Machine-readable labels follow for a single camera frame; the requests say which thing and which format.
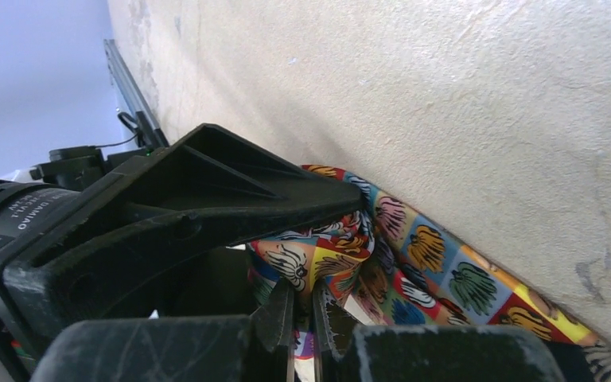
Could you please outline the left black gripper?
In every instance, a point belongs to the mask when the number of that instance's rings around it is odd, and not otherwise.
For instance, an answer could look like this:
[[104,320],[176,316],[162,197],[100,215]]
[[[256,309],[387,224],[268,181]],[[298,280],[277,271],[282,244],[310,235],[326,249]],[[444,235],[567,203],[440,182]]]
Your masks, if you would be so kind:
[[362,205],[356,186],[208,123],[83,191],[0,180],[0,381],[28,381],[76,322],[251,314],[247,252],[225,246]]

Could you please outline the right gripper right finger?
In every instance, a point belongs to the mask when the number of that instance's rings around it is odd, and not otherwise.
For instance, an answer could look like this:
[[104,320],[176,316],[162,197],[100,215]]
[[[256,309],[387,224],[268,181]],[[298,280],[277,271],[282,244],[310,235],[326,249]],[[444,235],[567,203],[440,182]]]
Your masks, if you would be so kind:
[[550,350],[504,325],[362,325],[318,282],[312,293],[318,381],[562,381]]

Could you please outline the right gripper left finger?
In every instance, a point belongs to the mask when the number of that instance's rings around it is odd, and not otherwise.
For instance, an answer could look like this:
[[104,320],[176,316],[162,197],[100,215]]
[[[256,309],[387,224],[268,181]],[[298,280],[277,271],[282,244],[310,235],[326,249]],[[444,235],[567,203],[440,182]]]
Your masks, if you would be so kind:
[[285,279],[250,315],[78,322],[34,381],[293,381],[294,289]]

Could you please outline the colourful patterned tie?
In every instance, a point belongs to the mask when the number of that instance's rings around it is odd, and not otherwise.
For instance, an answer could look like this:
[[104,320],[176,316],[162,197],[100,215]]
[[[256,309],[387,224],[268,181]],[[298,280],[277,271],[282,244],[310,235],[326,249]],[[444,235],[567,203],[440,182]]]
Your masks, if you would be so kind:
[[323,282],[376,324],[512,325],[544,341],[568,381],[611,381],[611,349],[596,332],[445,228],[363,178],[308,171],[358,187],[364,207],[331,224],[253,241],[250,278],[263,303],[277,281],[301,306]]

